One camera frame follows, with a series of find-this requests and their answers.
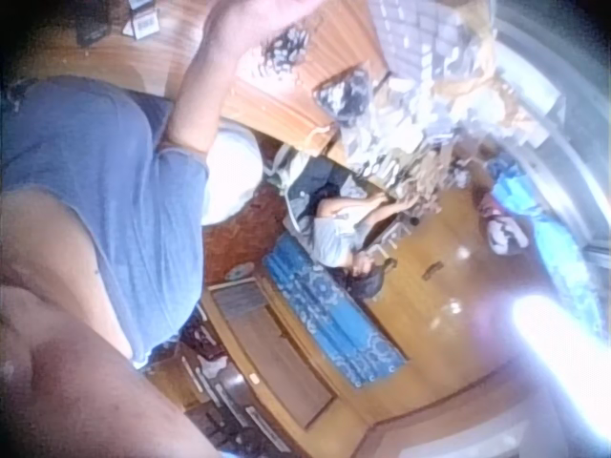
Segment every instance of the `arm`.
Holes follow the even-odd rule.
[[[370,198],[324,198],[316,209],[317,218],[331,218],[342,210],[354,207],[377,208],[387,200],[384,193],[376,194]]]
[[[166,139],[205,158],[242,55],[321,3],[323,0],[218,0],[180,86]]]
[[[210,442],[91,328],[0,285],[0,430],[9,456],[200,456]]]

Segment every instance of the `sleeve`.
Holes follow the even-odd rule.
[[[180,147],[158,150],[153,173],[158,181],[159,200],[177,211],[201,216],[203,195],[208,181],[208,168],[196,155]]]

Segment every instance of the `blue cloth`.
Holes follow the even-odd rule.
[[[263,264],[321,350],[354,386],[388,377],[405,364],[348,293],[289,234],[280,236]]]
[[[98,81],[33,84],[2,120],[2,192],[37,188],[75,211],[142,363],[200,297],[206,167],[178,148],[155,151],[138,105]]]
[[[532,181],[513,159],[501,156],[488,164],[488,170],[495,179],[493,197],[510,212],[527,217],[533,224],[537,250],[558,290],[561,304],[588,332],[601,336],[600,300],[571,233],[543,211]]]

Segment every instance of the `wooden table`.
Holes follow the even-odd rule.
[[[77,74],[99,78],[129,89],[174,97],[201,40],[201,28],[211,2],[158,0],[161,32],[140,41],[113,31],[88,50],[78,48],[74,30],[47,30],[34,56],[25,59],[25,76]],[[373,79],[387,72],[373,30],[367,0],[329,0],[309,22],[316,26],[305,62],[297,67],[295,84],[279,84],[258,73],[253,56],[241,62],[239,78],[222,115],[316,154],[333,132],[308,134],[330,119],[311,97],[312,89],[352,66],[368,63]]]

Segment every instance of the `bright light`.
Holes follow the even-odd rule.
[[[594,431],[611,441],[611,349],[543,296],[514,304],[522,337],[552,370]]]
[[[462,306],[460,305],[460,302],[459,301],[450,302],[450,310],[452,310],[452,313],[454,313],[455,315],[458,315],[462,311]]]
[[[467,248],[466,246],[461,245],[456,250],[456,257],[459,260],[467,260],[471,257],[471,251],[469,251],[469,248]]]

